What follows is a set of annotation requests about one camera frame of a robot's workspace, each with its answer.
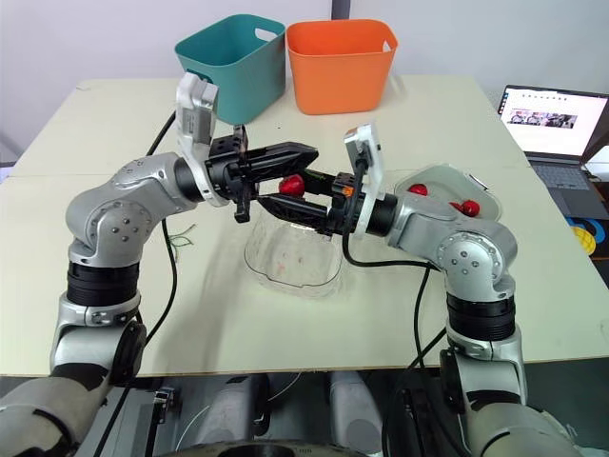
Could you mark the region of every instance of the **red strawberry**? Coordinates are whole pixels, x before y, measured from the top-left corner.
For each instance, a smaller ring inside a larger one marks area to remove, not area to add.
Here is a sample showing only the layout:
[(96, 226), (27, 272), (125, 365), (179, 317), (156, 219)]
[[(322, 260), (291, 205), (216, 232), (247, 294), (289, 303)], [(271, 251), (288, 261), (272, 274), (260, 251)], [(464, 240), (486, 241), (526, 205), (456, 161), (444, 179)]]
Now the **red strawberry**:
[(465, 200), (462, 206), (462, 213), (466, 216), (476, 217), (480, 213), (480, 204), (474, 200)]
[(292, 174), (279, 183), (279, 192), (285, 195), (302, 197), (305, 195), (305, 180), (300, 174)]
[(427, 186), (425, 184), (413, 184), (408, 188), (408, 191), (419, 195), (427, 195)]

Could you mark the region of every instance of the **table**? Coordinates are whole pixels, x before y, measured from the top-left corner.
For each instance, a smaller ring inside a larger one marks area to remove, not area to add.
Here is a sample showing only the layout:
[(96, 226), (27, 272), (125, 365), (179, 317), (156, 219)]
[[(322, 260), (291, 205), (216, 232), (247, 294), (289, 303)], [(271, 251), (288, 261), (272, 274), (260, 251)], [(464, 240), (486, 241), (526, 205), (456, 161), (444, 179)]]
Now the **table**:
[[(171, 112), (173, 90), (169, 89), (176, 84), (175, 80), (83, 83), (81, 88), (88, 90), (71, 95), (13, 176), (0, 186), (4, 243), (0, 374), (48, 373), (57, 298), (66, 287), (71, 240), (65, 208), (78, 192), (104, 183), (123, 163), (147, 149)], [(301, 141), (320, 148), (315, 168), (349, 170), (344, 132), (376, 119), (390, 169), (388, 186), (432, 162), (448, 161), (475, 174), (501, 200), (501, 221), (519, 241), (511, 271), (517, 282), (517, 320), (525, 360), (609, 354), (607, 288), (471, 79), (392, 79), (378, 109), (345, 116), (301, 114), (291, 91), (247, 126), (253, 148), (287, 139)], [(125, 113), (145, 100), (149, 105), (142, 116)], [(459, 109), (468, 113), (468, 120), (457, 116), (446, 122), (447, 113)], [(433, 120), (416, 114), (432, 110), (438, 112)], [(117, 117), (101, 123), (100, 113)], [(93, 134), (95, 128), (99, 134), (88, 139), (84, 132)], [(70, 131), (76, 138), (69, 136)], [(227, 132), (229, 126), (218, 126), (217, 135)], [(167, 139), (160, 151), (171, 149)], [(255, 218), (260, 209), (253, 208)], [(180, 251), (176, 302), (145, 352), (140, 375), (384, 368), (403, 366), (414, 358), (412, 311), (420, 269), (358, 269), (344, 263), (339, 291), (321, 300), (268, 290), (249, 274), (243, 261), (252, 226), (235, 224), (232, 211), (232, 207), (201, 205), (168, 221), (170, 233), (197, 224), (189, 234), (194, 246)], [(408, 257), (374, 237), (354, 241), (353, 252), (364, 260)], [(159, 229), (145, 247), (141, 269), (141, 311), (150, 328), (170, 286)], [(442, 277), (432, 273), (422, 301), (424, 341), (445, 321), (444, 300)], [(438, 350), (426, 361), (437, 364)]]

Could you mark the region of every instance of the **clear plastic container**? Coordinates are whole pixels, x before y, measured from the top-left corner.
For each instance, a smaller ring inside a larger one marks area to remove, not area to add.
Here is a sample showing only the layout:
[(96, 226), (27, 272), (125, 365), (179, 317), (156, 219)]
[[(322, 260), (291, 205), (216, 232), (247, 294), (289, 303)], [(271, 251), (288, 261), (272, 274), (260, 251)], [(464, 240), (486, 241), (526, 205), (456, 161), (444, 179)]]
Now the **clear plastic container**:
[(321, 298), (338, 287), (343, 253), (339, 237), (320, 235), (262, 211), (247, 240), (244, 258), (263, 286)]
[(402, 179), (396, 187), (396, 195), (405, 194), (413, 184), (425, 184), (427, 196), (439, 202), (462, 203), (475, 200), (480, 204), (480, 219), (499, 221), (501, 204), (488, 188), (471, 174), (466, 174), (448, 164), (432, 165)]

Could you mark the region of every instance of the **laptop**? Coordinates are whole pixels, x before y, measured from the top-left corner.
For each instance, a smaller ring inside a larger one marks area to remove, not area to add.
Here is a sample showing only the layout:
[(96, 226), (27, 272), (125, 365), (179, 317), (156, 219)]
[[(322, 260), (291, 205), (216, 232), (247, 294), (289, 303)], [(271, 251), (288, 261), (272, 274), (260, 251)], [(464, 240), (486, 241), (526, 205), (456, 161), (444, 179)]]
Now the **laptop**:
[(609, 130), (609, 94), (506, 86), (501, 120), (565, 216), (609, 219), (581, 167)]

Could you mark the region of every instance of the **robotic arm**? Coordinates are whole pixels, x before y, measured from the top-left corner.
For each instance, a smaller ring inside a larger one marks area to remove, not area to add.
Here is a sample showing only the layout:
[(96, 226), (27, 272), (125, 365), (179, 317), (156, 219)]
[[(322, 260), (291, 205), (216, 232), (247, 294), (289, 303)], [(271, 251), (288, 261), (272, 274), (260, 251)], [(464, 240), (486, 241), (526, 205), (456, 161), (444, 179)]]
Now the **robotic arm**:
[[(357, 193), (350, 173), (333, 176), (306, 168), (318, 156), (314, 148), (282, 143), (248, 149), (243, 126), (212, 141), (216, 92), (191, 74), (180, 83), (176, 118), (184, 158), (167, 153), (130, 162), (69, 205), (74, 242), (51, 375), (0, 400), (0, 454), (71, 454), (111, 387), (137, 374), (146, 345), (146, 328), (134, 319), (141, 300), (139, 262), (160, 221), (203, 201), (213, 206), (232, 201), (237, 222), (247, 222), (256, 199), (277, 217), (326, 234), (343, 234), (348, 214), (354, 213), (355, 228), (347, 230), (356, 236), (385, 237), (389, 246), (443, 272), (450, 349), (442, 352), (442, 384), (448, 404), (467, 418), (474, 456), (578, 455), (525, 406), (515, 285), (508, 273), (517, 246), (510, 231), (416, 194), (384, 194), (381, 147), (371, 126), (345, 137), (353, 168), (365, 164), (370, 178)], [(331, 197), (331, 206), (259, 195), (260, 182), (291, 174), (302, 176), (307, 192)]]

